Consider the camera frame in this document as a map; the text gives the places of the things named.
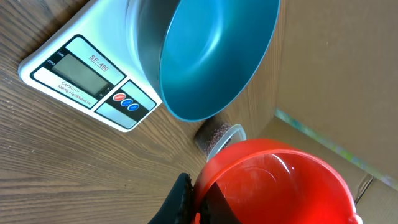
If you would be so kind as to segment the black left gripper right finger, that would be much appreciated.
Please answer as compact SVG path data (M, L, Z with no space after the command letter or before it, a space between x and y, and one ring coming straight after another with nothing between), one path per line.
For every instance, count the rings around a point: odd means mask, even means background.
M203 198L200 215L201 224L241 224L216 182Z

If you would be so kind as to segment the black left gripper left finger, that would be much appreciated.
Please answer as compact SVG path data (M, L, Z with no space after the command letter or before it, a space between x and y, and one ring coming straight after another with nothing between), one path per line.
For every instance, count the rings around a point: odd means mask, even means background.
M189 174L181 173L149 224L190 224L193 219L192 209L192 180Z

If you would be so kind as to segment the red scoop with blue handle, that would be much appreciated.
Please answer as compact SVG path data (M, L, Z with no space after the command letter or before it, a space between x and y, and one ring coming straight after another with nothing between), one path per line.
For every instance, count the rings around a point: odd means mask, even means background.
M272 139L224 148L205 164L193 193L197 222L217 203L232 214L221 223L363 222L347 183L331 165Z

